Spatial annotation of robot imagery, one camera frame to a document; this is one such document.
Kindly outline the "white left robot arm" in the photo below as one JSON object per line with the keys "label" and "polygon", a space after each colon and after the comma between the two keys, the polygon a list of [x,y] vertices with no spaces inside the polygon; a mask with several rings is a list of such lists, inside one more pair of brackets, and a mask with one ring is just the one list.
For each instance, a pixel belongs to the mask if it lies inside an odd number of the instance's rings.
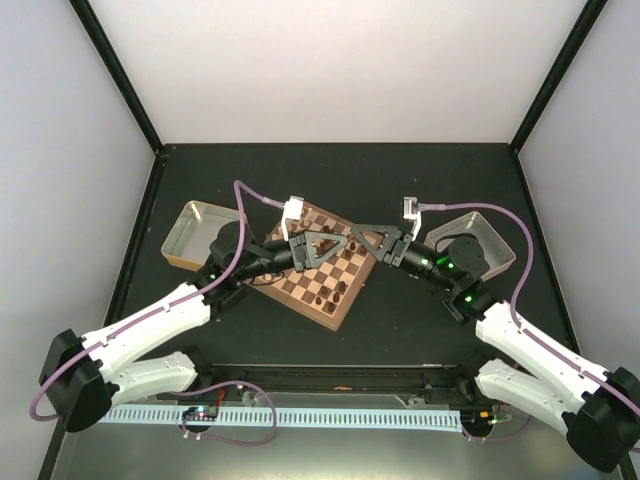
{"label": "white left robot arm", "polygon": [[177,351],[145,359],[168,340],[237,303],[244,283],[265,274],[317,269],[345,247],[343,234],[303,230],[263,244],[243,221],[220,228],[204,265],[161,300],[108,327],[84,335],[67,329],[51,341],[39,377],[40,397],[68,433],[87,429],[113,407],[158,393],[207,397],[213,372]]}

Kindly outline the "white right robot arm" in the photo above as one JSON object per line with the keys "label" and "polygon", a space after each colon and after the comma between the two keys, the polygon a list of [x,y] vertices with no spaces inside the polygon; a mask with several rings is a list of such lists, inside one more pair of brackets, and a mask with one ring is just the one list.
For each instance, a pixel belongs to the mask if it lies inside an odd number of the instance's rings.
{"label": "white right robot arm", "polygon": [[608,370],[586,360],[521,317],[490,293],[489,268],[478,239],[456,235],[442,251],[394,226],[357,224],[353,236],[380,263],[424,280],[442,295],[459,323],[515,361],[496,358],[454,379],[457,396],[508,403],[563,435],[591,467],[612,472],[639,443],[639,380],[624,367]]}

